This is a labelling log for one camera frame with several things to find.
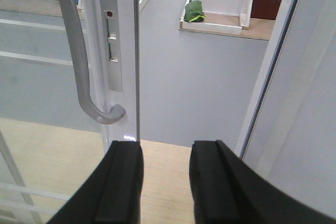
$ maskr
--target gray floor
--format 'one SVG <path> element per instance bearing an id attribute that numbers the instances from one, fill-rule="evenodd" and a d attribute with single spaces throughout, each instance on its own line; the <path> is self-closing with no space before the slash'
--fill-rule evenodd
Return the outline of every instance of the gray floor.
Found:
<path id="1" fill-rule="evenodd" d="M 185 0 L 150 0 L 140 15 L 141 137 L 235 147 L 267 41 L 178 30 Z M 1 12 L 0 18 L 60 18 Z M 70 59 L 65 33 L 2 31 L 0 50 Z M 0 116 L 99 131 L 77 105 L 72 67 L 0 58 Z"/>
<path id="2" fill-rule="evenodd" d="M 235 147 L 267 41 L 179 31 L 185 0 L 150 0 L 140 15 L 141 136 Z"/>

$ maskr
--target white door frame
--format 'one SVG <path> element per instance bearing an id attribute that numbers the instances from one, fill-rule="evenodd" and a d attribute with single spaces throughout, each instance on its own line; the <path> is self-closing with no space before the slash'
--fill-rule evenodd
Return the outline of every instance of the white door frame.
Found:
<path id="1" fill-rule="evenodd" d="M 108 112 L 114 104 L 120 104 L 126 110 L 126 115 L 119 122 L 102 125 L 103 146 L 107 151 L 113 140 L 140 140 L 139 0 L 83 0 L 83 2 L 96 105 L 105 112 Z M 106 11 L 113 12 L 113 20 L 107 19 Z M 114 22 L 113 27 L 109 26 L 109 22 Z M 116 41 L 119 43 L 118 62 L 109 60 L 110 47 L 107 34 L 110 36 L 116 34 Z M 121 76 L 116 77 L 114 73 L 118 74 L 120 70 Z M 121 81 L 122 92 L 111 90 L 111 87 L 118 86 L 113 83 L 116 80 Z"/>
<path id="2" fill-rule="evenodd" d="M 276 67 L 282 44 L 285 41 L 286 32 L 290 25 L 297 1 L 298 0 L 281 1 L 274 29 L 266 49 L 264 60 L 260 67 L 260 72 L 254 86 L 254 90 L 235 148 L 235 154 L 240 158 L 243 158 L 245 155 L 248 142 L 258 118 L 258 113 L 267 92 L 267 87 L 271 81 L 272 73 Z"/>

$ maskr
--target door handle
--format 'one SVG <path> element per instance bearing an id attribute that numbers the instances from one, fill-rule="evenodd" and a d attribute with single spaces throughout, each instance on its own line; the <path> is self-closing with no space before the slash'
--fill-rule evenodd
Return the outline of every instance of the door handle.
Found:
<path id="1" fill-rule="evenodd" d="M 98 123 L 116 123 L 126 114 L 121 105 L 116 104 L 111 108 L 110 112 L 105 113 L 100 111 L 92 101 L 88 56 L 76 3 L 74 0 L 59 0 L 59 5 L 68 36 L 79 105 L 85 113 Z"/>

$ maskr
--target light wood floor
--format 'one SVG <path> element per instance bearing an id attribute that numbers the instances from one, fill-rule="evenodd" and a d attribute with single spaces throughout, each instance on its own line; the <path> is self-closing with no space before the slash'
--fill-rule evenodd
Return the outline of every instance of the light wood floor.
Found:
<path id="1" fill-rule="evenodd" d="M 103 157 L 98 133 L 4 118 L 0 130 L 27 187 L 72 195 Z M 188 179 L 191 149 L 146 140 L 141 145 L 142 223 L 194 223 Z M 64 204 L 41 196 L 32 199 L 36 206 L 56 210 Z M 45 222 L 50 216 L 41 218 Z"/>

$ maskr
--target green leaves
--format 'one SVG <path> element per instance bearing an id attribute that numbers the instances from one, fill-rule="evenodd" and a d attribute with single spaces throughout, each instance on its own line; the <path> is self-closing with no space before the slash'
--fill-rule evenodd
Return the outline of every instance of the green leaves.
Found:
<path id="1" fill-rule="evenodd" d="M 202 22 L 205 19 L 202 9 L 202 2 L 195 0 L 185 6 L 184 21 L 186 22 Z"/>

